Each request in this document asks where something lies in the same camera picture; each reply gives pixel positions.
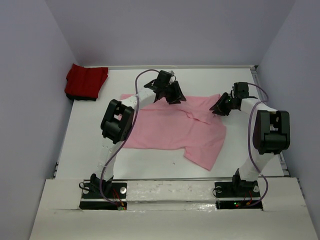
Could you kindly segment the pink t shirt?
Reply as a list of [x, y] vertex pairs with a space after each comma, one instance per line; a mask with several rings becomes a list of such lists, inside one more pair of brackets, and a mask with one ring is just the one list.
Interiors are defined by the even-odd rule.
[[227, 128], [210, 108], [220, 95], [187, 96], [180, 104], [164, 99], [143, 107], [126, 144], [127, 149], [178, 150], [210, 171], [223, 148]]

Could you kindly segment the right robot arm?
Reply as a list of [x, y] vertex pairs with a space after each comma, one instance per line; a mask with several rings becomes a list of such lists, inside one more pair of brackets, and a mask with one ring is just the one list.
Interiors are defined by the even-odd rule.
[[291, 142], [290, 114], [268, 107], [264, 101], [251, 96], [248, 82], [236, 82], [230, 93], [223, 93], [210, 108], [213, 114], [228, 116], [232, 110], [249, 115], [247, 147], [248, 159], [236, 170], [231, 181], [216, 182], [213, 190], [219, 198], [242, 198], [249, 193], [260, 195], [258, 178], [267, 163], [287, 150]]

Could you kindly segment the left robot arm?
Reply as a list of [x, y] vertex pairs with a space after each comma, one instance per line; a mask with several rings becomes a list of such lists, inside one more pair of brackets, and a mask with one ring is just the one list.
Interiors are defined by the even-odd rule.
[[[156, 72], [157, 77], [138, 89], [139, 77], [148, 72]], [[89, 188], [108, 202], [111, 201], [107, 196], [112, 189], [116, 156], [129, 139], [139, 110], [161, 99], [165, 99], [169, 105], [186, 101], [173, 71], [145, 70], [136, 77], [134, 87], [134, 95], [109, 102], [100, 124], [102, 148], [97, 169], [90, 177]]]

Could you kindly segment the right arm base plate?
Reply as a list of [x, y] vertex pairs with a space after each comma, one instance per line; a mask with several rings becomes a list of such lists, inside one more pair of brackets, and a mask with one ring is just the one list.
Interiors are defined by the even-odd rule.
[[263, 209], [258, 182], [235, 186], [232, 181], [218, 181], [212, 190], [218, 210]]

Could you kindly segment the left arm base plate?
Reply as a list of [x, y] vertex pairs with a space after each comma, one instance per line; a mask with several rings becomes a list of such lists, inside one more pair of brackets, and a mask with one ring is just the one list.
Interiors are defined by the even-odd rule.
[[81, 210], [125, 211], [127, 209], [128, 184], [126, 182], [113, 182], [104, 196], [89, 182], [80, 182], [79, 188], [82, 191], [79, 203]]

